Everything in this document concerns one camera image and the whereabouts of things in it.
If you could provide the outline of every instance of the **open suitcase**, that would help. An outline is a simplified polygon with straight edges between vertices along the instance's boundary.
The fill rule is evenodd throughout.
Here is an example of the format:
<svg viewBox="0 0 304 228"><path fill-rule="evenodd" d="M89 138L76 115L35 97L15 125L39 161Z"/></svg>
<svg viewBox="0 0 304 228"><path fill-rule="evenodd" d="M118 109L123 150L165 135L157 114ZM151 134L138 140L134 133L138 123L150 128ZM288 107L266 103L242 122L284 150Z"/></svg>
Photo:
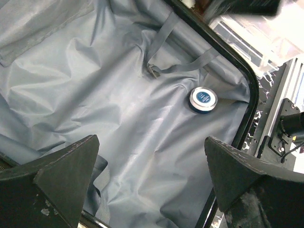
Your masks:
<svg viewBox="0 0 304 228"><path fill-rule="evenodd" d="M0 227L210 224L205 138L240 149L258 103L232 48L179 0L6 0L0 21Z"/></svg>

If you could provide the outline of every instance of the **round tin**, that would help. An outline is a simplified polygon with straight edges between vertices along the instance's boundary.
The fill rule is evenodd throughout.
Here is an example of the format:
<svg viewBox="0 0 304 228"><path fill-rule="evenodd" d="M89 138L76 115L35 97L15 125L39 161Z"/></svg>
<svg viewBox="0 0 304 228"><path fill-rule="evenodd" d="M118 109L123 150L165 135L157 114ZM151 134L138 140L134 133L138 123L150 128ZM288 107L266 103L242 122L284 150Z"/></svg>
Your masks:
<svg viewBox="0 0 304 228"><path fill-rule="evenodd" d="M190 94L190 105L195 112L209 113L218 103L218 96L211 89L197 87Z"/></svg>

